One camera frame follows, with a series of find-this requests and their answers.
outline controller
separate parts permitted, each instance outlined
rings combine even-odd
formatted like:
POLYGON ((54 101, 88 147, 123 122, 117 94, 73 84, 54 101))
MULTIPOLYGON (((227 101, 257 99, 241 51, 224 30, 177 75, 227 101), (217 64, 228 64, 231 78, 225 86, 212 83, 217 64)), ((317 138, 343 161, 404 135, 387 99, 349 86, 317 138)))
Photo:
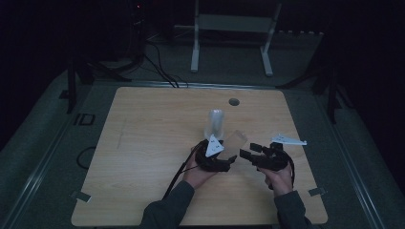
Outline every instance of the controller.
POLYGON ((291 181, 294 183, 295 171, 292 158, 283 150, 283 144, 273 142, 270 144, 270 148, 261 146, 255 143, 250 143, 250 150, 257 153, 264 153, 264 155, 253 155, 250 152, 240 149, 240 157, 252 162, 253 166, 263 169, 269 169, 271 171, 279 171, 287 167, 288 163, 291 166, 291 181))
POLYGON ((216 154, 213 156, 206 156, 205 152, 208 147, 208 140, 200 142, 196 149, 196 162, 203 170, 207 172, 228 172, 230 165, 235 162, 237 156, 232 156, 228 160, 217 159, 216 154))

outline forearm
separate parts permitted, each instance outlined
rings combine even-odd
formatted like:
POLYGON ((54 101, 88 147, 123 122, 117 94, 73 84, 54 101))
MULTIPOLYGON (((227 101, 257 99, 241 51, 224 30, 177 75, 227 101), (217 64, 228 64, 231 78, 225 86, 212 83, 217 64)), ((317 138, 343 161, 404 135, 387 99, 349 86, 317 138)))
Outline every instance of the forearm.
POLYGON ((274 203, 283 229, 311 228, 312 224, 305 217, 306 209, 297 191, 275 198, 274 203))
POLYGON ((177 228, 194 196, 194 188, 181 181, 170 195, 149 204, 144 212, 139 228, 177 228))

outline stand leg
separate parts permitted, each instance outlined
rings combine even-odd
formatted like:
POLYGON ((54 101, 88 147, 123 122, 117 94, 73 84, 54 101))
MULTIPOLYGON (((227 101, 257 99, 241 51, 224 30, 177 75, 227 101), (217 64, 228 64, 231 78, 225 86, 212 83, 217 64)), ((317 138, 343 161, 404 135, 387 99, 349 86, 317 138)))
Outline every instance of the stand leg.
POLYGON ((195 1, 195 16, 194 16, 194 47, 193 55, 191 56, 191 72, 196 73, 199 71, 199 56, 200 56, 200 43, 199 43, 199 0, 195 1))
POLYGON ((68 63, 68 114, 72 112, 76 104, 76 87, 75 87, 75 60, 70 56, 68 63))
POLYGON ((273 14, 273 18, 271 19, 271 23, 267 33, 267 41, 264 46, 260 47, 260 53, 263 59, 263 66, 265 67, 265 73, 267 76, 273 76, 273 70, 271 69, 270 60, 268 58, 268 48, 270 47, 271 39, 274 35, 274 29, 276 28, 277 19, 280 14, 282 4, 277 4, 276 10, 273 14))
POLYGON ((336 108, 336 92, 337 92, 337 72, 333 69, 330 76, 330 87, 329 87, 329 97, 328 97, 328 116, 333 124, 336 124, 336 119, 334 118, 334 109, 336 108))
POLYGON ((292 88, 292 87, 304 82, 305 80, 307 80, 309 78, 312 78, 312 77, 315 77, 316 75, 321 74, 326 68, 329 68, 329 67, 330 66, 328 65, 328 66, 321 67, 321 68, 319 68, 317 70, 314 70, 313 72, 304 73, 303 75, 299 76, 298 78, 295 78, 295 79, 289 81, 286 84, 276 86, 275 88, 276 89, 289 89, 289 88, 292 88))
POLYGON ((131 82, 132 79, 122 77, 118 73, 115 73, 114 71, 110 70, 109 68, 105 67, 104 65, 98 63, 97 61, 93 60, 90 57, 87 57, 85 55, 80 55, 80 58, 82 58, 86 63, 89 63, 93 65, 93 67, 99 69, 100 71, 103 71, 113 77, 116 81, 121 81, 121 82, 131 82))

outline clear cup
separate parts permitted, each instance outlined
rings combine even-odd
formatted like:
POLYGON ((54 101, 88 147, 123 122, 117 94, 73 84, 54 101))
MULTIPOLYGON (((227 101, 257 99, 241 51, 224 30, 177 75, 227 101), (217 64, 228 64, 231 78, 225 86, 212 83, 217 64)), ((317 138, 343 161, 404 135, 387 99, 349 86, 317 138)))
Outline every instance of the clear cup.
POLYGON ((207 140, 214 135, 218 140, 224 138, 224 112, 222 110, 211 110, 208 114, 208 121, 204 129, 204 136, 207 140))

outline table surface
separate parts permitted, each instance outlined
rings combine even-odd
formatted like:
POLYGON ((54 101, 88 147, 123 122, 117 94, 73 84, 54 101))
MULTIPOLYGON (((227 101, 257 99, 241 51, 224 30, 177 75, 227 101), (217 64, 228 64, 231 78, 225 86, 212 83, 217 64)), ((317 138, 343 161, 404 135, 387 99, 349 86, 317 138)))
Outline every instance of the table surface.
MULTIPOLYGON (((299 138, 279 91, 119 88, 81 190, 92 198, 77 201, 72 223, 139 225, 144 208, 163 197, 190 148, 204 139, 212 109, 224 111, 224 139, 235 131, 245 134, 243 148, 250 142, 268 147, 278 134, 299 138), (240 104, 231 106, 230 98, 240 104)), ((294 160, 294 189, 306 205, 306 216, 313 223, 326 222, 321 197, 309 194, 317 186, 303 146, 284 149, 294 160)), ((181 225, 277 223, 273 194, 264 180, 238 157, 228 173, 219 173, 196 191, 181 225)))

